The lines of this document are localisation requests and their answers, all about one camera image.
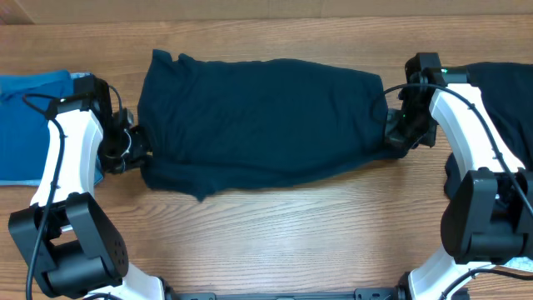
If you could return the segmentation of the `dark navy t-shirt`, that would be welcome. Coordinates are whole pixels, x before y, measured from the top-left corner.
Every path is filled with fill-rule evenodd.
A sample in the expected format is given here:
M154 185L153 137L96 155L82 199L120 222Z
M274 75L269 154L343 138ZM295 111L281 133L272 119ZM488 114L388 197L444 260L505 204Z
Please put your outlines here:
M384 143L375 74L296 59L202 62L154 50L137 106L145 184L203 200L404 156Z

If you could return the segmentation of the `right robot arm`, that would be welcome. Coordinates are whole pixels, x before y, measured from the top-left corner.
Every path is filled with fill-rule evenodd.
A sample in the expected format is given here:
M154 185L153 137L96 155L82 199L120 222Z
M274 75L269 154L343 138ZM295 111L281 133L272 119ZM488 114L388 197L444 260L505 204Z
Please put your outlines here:
M435 52L405 64L396 86L401 108L384 121L384 143L404 153L432 147L442 128L458 167L459 186L441 218L441 246L391 288L357 289L356 299L467 299L465 285L481 274L522 281L503 270L532 256L532 174L506 146L464 67L443 67Z

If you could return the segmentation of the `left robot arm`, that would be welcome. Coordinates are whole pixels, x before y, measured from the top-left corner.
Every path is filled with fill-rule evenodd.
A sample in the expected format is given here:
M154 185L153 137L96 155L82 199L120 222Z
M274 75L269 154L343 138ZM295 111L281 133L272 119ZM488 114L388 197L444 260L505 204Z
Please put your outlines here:
M74 94L39 109L50 141L42 181L8 230L28 266L26 296L37 283L50 298L174 299L168 283L128 259L122 235L94 198L94 173L139 168L151 150L124 107L112 110L114 87L93 75Z

